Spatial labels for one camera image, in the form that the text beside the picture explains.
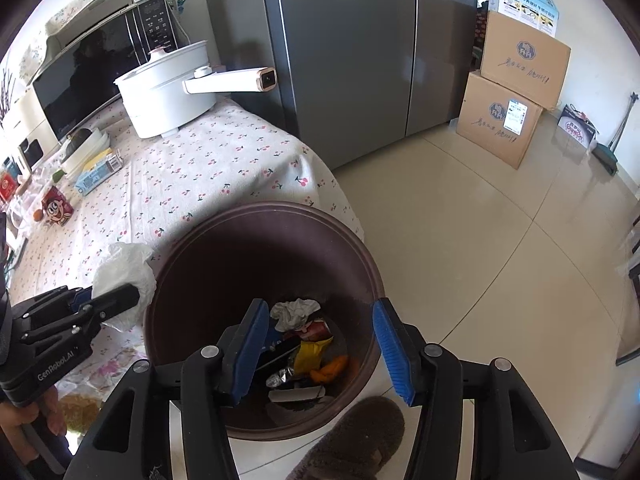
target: gray refrigerator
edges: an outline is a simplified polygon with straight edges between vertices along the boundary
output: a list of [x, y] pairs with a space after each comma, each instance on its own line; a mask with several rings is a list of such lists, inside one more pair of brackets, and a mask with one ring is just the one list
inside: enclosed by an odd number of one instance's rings
[[457, 117], [477, 0], [207, 0], [228, 70], [274, 66], [247, 110], [336, 168]]

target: brown trash can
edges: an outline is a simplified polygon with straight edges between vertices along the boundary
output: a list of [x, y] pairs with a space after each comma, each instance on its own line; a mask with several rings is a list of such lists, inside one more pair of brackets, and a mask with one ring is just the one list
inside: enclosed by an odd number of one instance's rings
[[156, 365], [184, 360], [239, 323], [253, 298], [270, 307], [296, 298], [318, 301], [350, 356], [348, 370], [326, 388], [335, 400], [295, 424], [277, 426], [265, 411], [267, 387], [253, 384], [238, 406], [223, 409], [229, 437], [285, 440], [321, 428], [363, 389], [380, 357], [371, 305], [383, 296], [369, 251], [332, 216], [289, 202], [238, 206], [176, 244], [145, 314], [146, 351]]

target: box label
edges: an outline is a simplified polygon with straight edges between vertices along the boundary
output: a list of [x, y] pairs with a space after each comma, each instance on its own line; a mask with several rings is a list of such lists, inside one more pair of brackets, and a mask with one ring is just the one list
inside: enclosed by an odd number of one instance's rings
[[542, 32], [546, 32], [550, 36], [554, 36], [556, 34], [556, 25], [554, 20], [544, 14], [540, 14], [540, 30]]
[[509, 99], [509, 107], [507, 108], [503, 126], [510, 132], [519, 135], [526, 116], [527, 105], [516, 101], [516, 99]]
[[502, 10], [508, 16], [512, 16], [513, 18], [520, 17], [520, 3], [518, 0], [503, 0], [504, 7]]
[[538, 26], [538, 22], [540, 21], [540, 15], [536, 11], [536, 9], [534, 9], [531, 6], [528, 6], [527, 4], [521, 4], [520, 10], [522, 12], [522, 16], [520, 20], [521, 22], [529, 23], [529, 25], [532, 25], [533, 27]]

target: table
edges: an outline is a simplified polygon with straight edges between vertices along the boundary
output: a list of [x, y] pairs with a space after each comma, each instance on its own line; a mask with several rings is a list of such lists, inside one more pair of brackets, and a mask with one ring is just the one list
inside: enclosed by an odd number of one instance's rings
[[[229, 99], [220, 98], [166, 139], [140, 139], [121, 100], [86, 127], [107, 131], [124, 166], [85, 198], [66, 186], [74, 214], [64, 226], [37, 225], [10, 284], [12, 304], [57, 286], [90, 286], [101, 254], [114, 242], [148, 244], [157, 275], [191, 228], [241, 203], [307, 204], [364, 235], [322, 160]], [[62, 396], [74, 392], [104, 400], [129, 365], [145, 357], [142, 327], [124, 333], [103, 327], [93, 348], [94, 354], [58, 384]]]

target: fuzzy slipper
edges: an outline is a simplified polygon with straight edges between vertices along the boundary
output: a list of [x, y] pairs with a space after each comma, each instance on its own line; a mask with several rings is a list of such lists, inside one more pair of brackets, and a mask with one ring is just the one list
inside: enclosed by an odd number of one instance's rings
[[404, 417], [386, 397], [353, 406], [286, 480], [375, 480], [400, 447]]

